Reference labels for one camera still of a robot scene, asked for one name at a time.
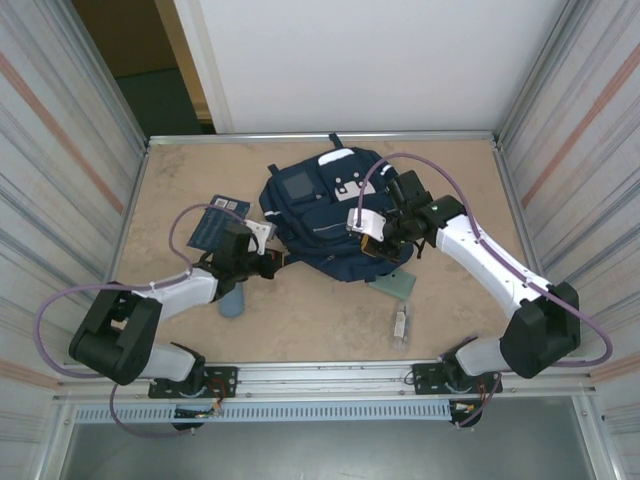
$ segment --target gray panel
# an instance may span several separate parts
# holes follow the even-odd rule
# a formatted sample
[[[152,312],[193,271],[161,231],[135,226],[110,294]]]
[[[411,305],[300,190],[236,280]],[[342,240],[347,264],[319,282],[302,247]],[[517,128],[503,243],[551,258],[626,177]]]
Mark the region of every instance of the gray panel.
[[[182,409],[208,410],[211,404],[182,404]],[[116,414],[125,423],[171,423],[177,406],[148,403],[117,405]],[[316,401],[316,402],[233,402],[227,403],[218,415],[182,420],[183,423],[202,422],[308,422],[351,420],[451,420],[448,400],[373,400],[373,401]],[[76,425],[112,423],[109,405],[81,405]]]
[[[313,183],[305,172],[298,173],[282,182],[287,193],[293,200],[313,194]]]
[[[473,432],[456,431],[447,422],[222,423],[205,425],[195,437],[146,440],[113,425],[81,425],[76,427],[62,478],[588,480],[594,476],[571,399],[556,398],[496,399]]]

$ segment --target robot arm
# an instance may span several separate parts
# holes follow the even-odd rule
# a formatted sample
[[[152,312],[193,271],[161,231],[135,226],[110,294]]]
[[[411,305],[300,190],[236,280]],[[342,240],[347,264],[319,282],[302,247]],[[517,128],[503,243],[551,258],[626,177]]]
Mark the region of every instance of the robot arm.
[[[359,226],[356,209],[349,212],[347,228],[362,235],[362,251],[393,261],[405,243],[415,243],[419,256],[428,243],[469,271],[510,319],[501,338],[475,340],[456,351],[455,358],[466,375],[513,370],[532,378],[579,346],[579,320],[523,284],[490,255],[477,242],[458,200],[448,195],[433,200],[413,171],[392,179],[388,188],[394,210],[377,213],[363,209]],[[552,285],[480,232],[504,260],[527,277],[529,284],[535,283],[578,307],[578,295],[570,285]]]
[[[274,229],[268,222],[230,224],[186,279],[170,277],[157,282],[168,286],[146,291],[100,291],[71,341],[70,356],[119,385],[153,378],[174,382],[185,394],[200,390],[204,357],[180,345],[154,343],[158,324],[219,300],[252,275],[273,279],[283,261],[281,252],[266,248]],[[114,321],[126,323],[116,328]]]

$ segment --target white tag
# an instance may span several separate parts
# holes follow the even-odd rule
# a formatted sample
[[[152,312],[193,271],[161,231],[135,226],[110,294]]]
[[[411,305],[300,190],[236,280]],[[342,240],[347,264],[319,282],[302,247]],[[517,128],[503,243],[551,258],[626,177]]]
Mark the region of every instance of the white tag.
[[[393,336],[398,338],[404,338],[404,324],[407,320],[407,316],[404,312],[396,313],[396,328],[393,329]]]

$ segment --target backpack strap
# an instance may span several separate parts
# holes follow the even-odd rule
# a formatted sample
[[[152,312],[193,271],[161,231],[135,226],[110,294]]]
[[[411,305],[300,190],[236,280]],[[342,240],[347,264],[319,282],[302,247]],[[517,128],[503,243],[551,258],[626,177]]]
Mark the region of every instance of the backpack strap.
[[[287,265],[291,265],[292,263],[296,263],[298,261],[300,261],[299,255],[296,255],[295,253],[289,253],[288,255],[284,256],[283,267],[286,267]]]
[[[344,148],[344,145],[342,145],[342,142],[338,138],[338,135],[336,134],[336,132],[329,134],[329,140],[333,142],[333,146],[336,147],[336,150],[340,148]]]

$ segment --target aluminum frame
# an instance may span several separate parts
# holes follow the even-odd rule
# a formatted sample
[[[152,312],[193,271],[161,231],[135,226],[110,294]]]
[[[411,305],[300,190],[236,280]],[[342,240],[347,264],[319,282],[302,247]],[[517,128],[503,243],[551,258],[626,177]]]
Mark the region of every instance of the aluminum frame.
[[[344,133],[341,137],[351,141],[427,141],[427,140],[487,140],[493,148],[494,158],[514,219],[516,231],[522,242],[523,251],[531,268],[540,268],[539,261],[528,237],[522,209],[513,189],[513,183],[491,132],[380,132]],[[326,134],[257,134],[257,135],[211,135],[152,137],[154,145],[203,144],[203,143],[259,143],[259,142],[311,142],[324,140]],[[118,268],[126,235],[128,233],[135,204],[140,192],[142,179],[148,163],[148,154],[140,167],[130,203],[127,205],[121,238],[118,241],[114,260],[110,268],[113,278]],[[398,405],[418,398],[411,386],[403,383],[405,375],[414,363],[433,360],[379,361],[379,362],[307,362],[307,363],[247,363],[239,366],[237,396],[228,399],[233,403],[291,403],[323,401],[394,401]],[[84,366],[70,366],[82,371]],[[533,380],[526,380],[515,374],[503,377],[504,392],[501,397],[552,397],[569,396],[574,401],[576,416],[580,425],[594,472],[598,480],[624,480],[619,476],[622,470],[612,454],[608,433],[602,425],[592,421],[595,410],[593,398],[595,388],[586,369],[553,369],[553,373],[541,374]],[[35,478],[59,478],[73,432],[79,405],[105,404],[112,388],[110,381],[65,381],[54,396],[54,411],[49,432],[51,441],[40,462],[39,475]],[[166,400],[150,400],[147,397],[149,382],[136,381],[121,387],[116,394],[120,404],[150,404]],[[460,395],[439,395],[425,397],[431,399],[460,398]],[[202,403],[184,400],[180,403]]]
[[[332,132],[314,133],[239,133],[218,135],[173,135],[152,136],[149,146],[154,145],[201,145],[210,143],[274,143],[274,142],[320,142],[326,141]],[[427,140],[493,140],[489,130],[439,130],[415,132],[336,132],[343,140],[352,142],[382,141],[427,141]]]

